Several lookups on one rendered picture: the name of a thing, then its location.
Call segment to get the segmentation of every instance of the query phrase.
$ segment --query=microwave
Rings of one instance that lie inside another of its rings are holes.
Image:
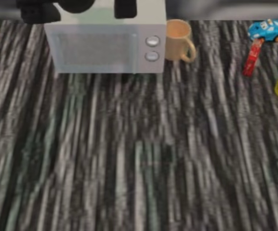
[[[84,13],[56,5],[61,21],[44,25],[57,73],[162,73],[165,0],[137,0],[134,18],[117,19],[114,0]]]

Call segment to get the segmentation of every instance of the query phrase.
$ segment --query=microwave knob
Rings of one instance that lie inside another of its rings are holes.
[[[151,51],[145,54],[145,59],[150,62],[157,61],[159,59],[159,54],[155,51]]]
[[[149,46],[149,47],[155,47],[155,46],[158,46],[160,43],[160,39],[157,37],[157,36],[151,36],[151,37],[148,37],[146,39],[146,44]]]

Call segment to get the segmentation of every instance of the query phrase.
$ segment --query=wood grain surface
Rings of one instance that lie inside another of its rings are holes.
[[[278,231],[278,44],[191,22],[160,75],[55,74],[41,26],[0,29],[0,231]]]

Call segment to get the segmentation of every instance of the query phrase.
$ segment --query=car window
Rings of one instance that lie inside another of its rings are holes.
[[[261,24],[261,28],[262,28],[263,30],[266,30],[266,29],[268,28],[268,25],[267,25],[266,22],[261,22],[260,24]]]

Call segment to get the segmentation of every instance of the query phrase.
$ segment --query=blue toy car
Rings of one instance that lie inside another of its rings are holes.
[[[251,40],[278,42],[278,19],[253,23],[248,29],[248,36]]]

